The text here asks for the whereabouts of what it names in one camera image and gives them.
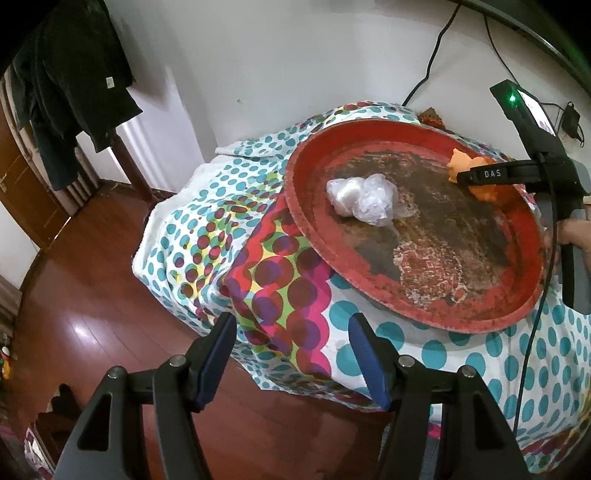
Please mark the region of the person's right hand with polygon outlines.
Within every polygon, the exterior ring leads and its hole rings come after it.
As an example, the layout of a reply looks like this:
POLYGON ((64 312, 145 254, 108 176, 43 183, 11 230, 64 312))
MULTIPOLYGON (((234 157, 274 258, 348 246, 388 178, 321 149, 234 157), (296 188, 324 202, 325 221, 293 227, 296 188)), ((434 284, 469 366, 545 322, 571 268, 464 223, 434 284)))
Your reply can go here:
POLYGON ((545 234, 544 241, 547 248, 551 246, 553 238, 556 238, 558 245, 573 245, 580 248, 585 254, 589 254, 591 249, 591 221, 573 218, 559 221, 556 234, 553 234, 553 228, 550 228, 545 234))

